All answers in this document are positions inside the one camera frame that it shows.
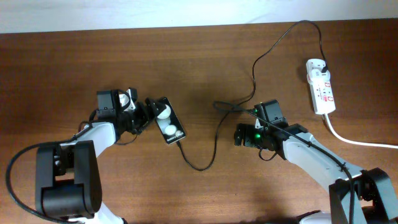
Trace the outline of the black Galaxy flip phone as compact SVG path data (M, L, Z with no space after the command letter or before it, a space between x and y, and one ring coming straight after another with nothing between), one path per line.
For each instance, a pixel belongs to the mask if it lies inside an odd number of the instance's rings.
M186 137L186 132L177 118L174 109L167 97L160 98L159 103L165 105L163 112L156 117L156 123L167 144L173 144Z

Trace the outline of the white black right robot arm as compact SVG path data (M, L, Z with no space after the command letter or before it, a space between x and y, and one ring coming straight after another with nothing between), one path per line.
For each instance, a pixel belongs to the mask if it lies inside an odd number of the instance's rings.
M272 151L304 170L327 191L330 212L308 212L297 223L397 223L397 196L380 168L351 164L321 145L303 126L289 125L277 100L246 111L255 124L237 125L236 146Z

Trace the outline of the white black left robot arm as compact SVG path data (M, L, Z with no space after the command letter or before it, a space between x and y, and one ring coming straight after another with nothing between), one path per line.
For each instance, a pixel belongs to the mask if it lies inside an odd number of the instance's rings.
M70 140L39 146L35 207L46 218L70 223L125 223L102 201L97 157L125 132L140 134L171 109L159 100L137 101L134 88L98 91L98 108Z

